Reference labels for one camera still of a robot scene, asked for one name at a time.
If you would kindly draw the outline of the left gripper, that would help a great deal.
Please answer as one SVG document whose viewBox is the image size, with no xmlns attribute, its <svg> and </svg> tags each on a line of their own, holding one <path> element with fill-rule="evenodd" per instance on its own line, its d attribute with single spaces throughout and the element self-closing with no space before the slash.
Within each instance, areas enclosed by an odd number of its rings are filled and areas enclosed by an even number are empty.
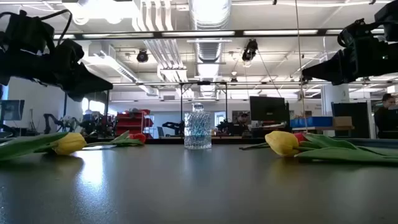
<svg viewBox="0 0 398 224">
<path fill-rule="evenodd" d="M 105 102 L 106 90 L 113 84 L 91 72 L 80 63 L 84 51 L 71 39 L 64 40 L 49 54 L 34 55 L 26 51 L 22 42 L 12 43 L 12 76 L 59 86 L 77 102 L 84 98 Z"/>
</svg>

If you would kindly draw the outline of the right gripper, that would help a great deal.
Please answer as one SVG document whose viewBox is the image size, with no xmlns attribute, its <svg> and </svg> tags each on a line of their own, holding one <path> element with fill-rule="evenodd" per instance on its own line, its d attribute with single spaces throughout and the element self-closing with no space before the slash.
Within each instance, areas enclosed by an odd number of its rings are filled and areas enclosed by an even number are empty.
<svg viewBox="0 0 398 224">
<path fill-rule="evenodd" d="M 331 59 L 303 69 L 303 79 L 317 78 L 337 86 L 361 77 L 398 72 L 398 42 L 351 46 L 345 48 L 341 56 L 342 50 L 339 50 Z"/>
</svg>

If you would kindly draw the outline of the yellow artificial tulip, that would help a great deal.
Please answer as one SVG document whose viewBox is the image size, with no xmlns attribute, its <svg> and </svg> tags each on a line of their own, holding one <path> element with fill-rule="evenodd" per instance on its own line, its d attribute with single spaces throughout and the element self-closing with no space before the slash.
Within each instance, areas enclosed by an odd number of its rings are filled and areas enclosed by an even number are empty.
<svg viewBox="0 0 398 224">
<path fill-rule="evenodd" d="M 398 152 L 383 148 L 356 146 L 358 149 L 300 147 L 292 133 L 273 131 L 265 135 L 268 146 L 279 156 L 308 161 L 345 161 L 398 164 Z"/>
<path fill-rule="evenodd" d="M 80 133 L 51 133 L 18 137 L 0 144 L 0 161 L 8 161 L 32 153 L 54 152 L 67 156 L 86 146 Z"/>
</svg>

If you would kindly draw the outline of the orange artificial tulip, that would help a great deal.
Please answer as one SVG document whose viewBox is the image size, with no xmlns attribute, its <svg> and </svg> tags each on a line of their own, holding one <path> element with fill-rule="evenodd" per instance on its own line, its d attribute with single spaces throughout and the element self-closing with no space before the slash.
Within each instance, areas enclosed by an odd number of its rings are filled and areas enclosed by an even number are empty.
<svg viewBox="0 0 398 224">
<path fill-rule="evenodd" d="M 92 142 L 88 143 L 86 147 L 106 145 L 115 145 L 117 147 L 143 146 L 145 142 L 146 136 L 144 134 L 130 134 L 129 131 L 126 131 L 111 141 Z"/>
</svg>

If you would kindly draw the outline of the black cabinet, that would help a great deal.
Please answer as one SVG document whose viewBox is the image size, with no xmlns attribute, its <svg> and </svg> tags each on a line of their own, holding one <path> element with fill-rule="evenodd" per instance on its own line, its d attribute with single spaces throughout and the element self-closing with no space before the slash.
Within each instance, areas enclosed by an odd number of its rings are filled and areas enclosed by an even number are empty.
<svg viewBox="0 0 398 224">
<path fill-rule="evenodd" d="M 366 103 L 332 103 L 333 117 L 350 116 L 354 129 L 351 131 L 335 131 L 338 138 L 369 138 L 368 106 Z"/>
</svg>

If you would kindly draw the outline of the brown cardboard box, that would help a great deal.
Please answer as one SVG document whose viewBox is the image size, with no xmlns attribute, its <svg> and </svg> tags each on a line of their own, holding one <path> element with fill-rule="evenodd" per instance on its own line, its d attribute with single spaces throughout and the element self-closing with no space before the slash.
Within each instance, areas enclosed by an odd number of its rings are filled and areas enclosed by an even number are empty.
<svg viewBox="0 0 398 224">
<path fill-rule="evenodd" d="M 350 116 L 335 116 L 333 117 L 333 126 L 338 127 L 352 127 L 353 122 Z"/>
</svg>

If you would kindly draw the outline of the blue storage bins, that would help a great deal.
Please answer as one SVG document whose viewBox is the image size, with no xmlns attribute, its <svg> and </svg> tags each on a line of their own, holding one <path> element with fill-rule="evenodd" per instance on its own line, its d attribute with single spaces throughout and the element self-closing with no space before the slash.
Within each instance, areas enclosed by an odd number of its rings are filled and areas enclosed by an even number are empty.
<svg viewBox="0 0 398 224">
<path fill-rule="evenodd" d="M 331 127 L 333 126 L 333 118 L 330 116 L 310 116 L 306 118 L 295 118 L 290 120 L 292 128 L 311 127 Z"/>
</svg>

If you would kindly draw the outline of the wooden background table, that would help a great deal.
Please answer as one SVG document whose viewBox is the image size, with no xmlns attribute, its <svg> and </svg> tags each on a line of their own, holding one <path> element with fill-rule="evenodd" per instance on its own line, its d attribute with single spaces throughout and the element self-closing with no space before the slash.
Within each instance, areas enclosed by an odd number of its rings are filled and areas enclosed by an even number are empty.
<svg viewBox="0 0 398 224">
<path fill-rule="evenodd" d="M 302 128 L 292 128 L 292 131 L 351 131 L 353 130 L 353 126 L 329 126 L 329 127 L 302 127 Z"/>
</svg>

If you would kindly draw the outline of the red tool cabinet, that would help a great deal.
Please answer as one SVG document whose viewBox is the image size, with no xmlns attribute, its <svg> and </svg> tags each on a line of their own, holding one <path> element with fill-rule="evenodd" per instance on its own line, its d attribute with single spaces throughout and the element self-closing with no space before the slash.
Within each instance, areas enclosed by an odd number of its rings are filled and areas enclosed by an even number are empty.
<svg viewBox="0 0 398 224">
<path fill-rule="evenodd" d="M 129 134 L 143 134 L 147 139 L 152 139 L 154 122 L 150 110 L 130 110 L 116 115 L 115 135 L 129 131 Z"/>
</svg>

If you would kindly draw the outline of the black ceiling spotlight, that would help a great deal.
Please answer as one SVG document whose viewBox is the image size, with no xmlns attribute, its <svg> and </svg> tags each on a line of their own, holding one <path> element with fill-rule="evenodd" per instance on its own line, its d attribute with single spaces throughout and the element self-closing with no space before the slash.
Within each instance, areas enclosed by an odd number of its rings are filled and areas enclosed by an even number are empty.
<svg viewBox="0 0 398 224">
<path fill-rule="evenodd" d="M 149 56 L 147 54 L 147 50 L 146 49 L 140 49 L 139 53 L 137 54 L 136 57 L 137 61 L 139 63 L 146 63 L 149 59 Z"/>
<path fill-rule="evenodd" d="M 252 60 L 256 56 L 257 50 L 258 50 L 258 44 L 256 39 L 249 39 L 242 54 L 242 61 L 244 67 L 251 66 Z"/>
</svg>

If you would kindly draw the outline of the person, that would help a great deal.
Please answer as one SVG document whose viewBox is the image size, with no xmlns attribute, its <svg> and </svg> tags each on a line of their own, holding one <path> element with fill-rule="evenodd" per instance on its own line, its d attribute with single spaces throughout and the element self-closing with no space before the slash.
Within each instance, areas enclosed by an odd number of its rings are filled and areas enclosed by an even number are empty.
<svg viewBox="0 0 398 224">
<path fill-rule="evenodd" d="M 398 139 L 398 112 L 390 110 L 395 105 L 396 99 L 390 93 L 383 95 L 382 106 L 374 114 L 379 139 Z"/>
<path fill-rule="evenodd" d="M 234 135 L 236 136 L 250 136 L 249 123 L 248 123 L 249 115 L 247 113 L 239 114 L 237 118 L 237 122 L 234 124 Z"/>
</svg>

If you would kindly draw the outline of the large dark computer monitor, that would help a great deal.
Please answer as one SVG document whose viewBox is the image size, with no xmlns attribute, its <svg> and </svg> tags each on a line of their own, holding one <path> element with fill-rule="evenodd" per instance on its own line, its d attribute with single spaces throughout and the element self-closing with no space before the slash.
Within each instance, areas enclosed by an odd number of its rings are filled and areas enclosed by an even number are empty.
<svg viewBox="0 0 398 224">
<path fill-rule="evenodd" d="M 289 111 L 283 98 L 251 96 L 249 98 L 252 121 L 285 121 Z"/>
</svg>

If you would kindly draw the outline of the small dark computer monitor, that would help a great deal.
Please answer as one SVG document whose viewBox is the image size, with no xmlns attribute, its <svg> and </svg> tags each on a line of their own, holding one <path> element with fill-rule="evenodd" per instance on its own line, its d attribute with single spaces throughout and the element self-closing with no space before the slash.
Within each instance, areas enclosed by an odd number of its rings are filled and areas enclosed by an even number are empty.
<svg viewBox="0 0 398 224">
<path fill-rule="evenodd" d="M 20 121 L 24 110 L 24 100 L 0 101 L 0 121 Z"/>
</svg>

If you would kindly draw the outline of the black overhead frame beam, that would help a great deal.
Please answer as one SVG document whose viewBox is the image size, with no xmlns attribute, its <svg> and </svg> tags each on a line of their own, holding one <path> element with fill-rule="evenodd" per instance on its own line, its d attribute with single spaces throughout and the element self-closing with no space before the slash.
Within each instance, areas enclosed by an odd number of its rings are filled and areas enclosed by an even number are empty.
<svg viewBox="0 0 398 224">
<path fill-rule="evenodd" d="M 67 39 L 75 40 L 128 40 L 128 39 L 201 39 L 201 38 L 265 38 L 265 37 L 326 37 L 337 36 L 341 29 L 277 29 L 277 30 L 181 30 L 152 32 L 100 32 L 67 33 Z"/>
</svg>

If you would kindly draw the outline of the black aluminium table frame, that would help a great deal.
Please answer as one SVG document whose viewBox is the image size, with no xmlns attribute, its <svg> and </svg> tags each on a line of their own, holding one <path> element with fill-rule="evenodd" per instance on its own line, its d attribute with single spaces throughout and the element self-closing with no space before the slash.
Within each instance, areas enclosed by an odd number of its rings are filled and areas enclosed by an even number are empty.
<svg viewBox="0 0 398 224">
<path fill-rule="evenodd" d="M 356 146 L 365 147 L 383 147 L 398 149 L 398 139 L 358 139 L 358 138 L 333 138 L 334 140 L 344 140 L 348 141 Z M 118 144 L 118 143 L 130 143 L 136 142 L 135 140 L 118 140 L 112 141 L 110 139 L 95 139 L 86 138 L 85 141 L 89 145 L 100 145 L 100 144 Z M 239 144 L 239 145 L 255 145 L 260 143 L 265 143 L 264 138 L 213 138 L 211 140 L 212 144 Z M 145 144 L 182 144 L 184 145 L 183 138 L 162 138 L 162 139 L 147 139 Z"/>
</svg>

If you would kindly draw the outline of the silver ventilation duct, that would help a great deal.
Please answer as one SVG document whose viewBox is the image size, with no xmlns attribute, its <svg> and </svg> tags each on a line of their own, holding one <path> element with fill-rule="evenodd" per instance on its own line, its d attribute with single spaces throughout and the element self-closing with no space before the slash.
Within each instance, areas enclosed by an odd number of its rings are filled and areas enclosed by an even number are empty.
<svg viewBox="0 0 398 224">
<path fill-rule="evenodd" d="M 231 14 L 231 0 L 188 0 L 193 30 L 225 30 Z M 223 44 L 220 39 L 198 39 L 195 43 L 197 74 L 203 82 L 213 82 L 220 69 Z"/>
</svg>

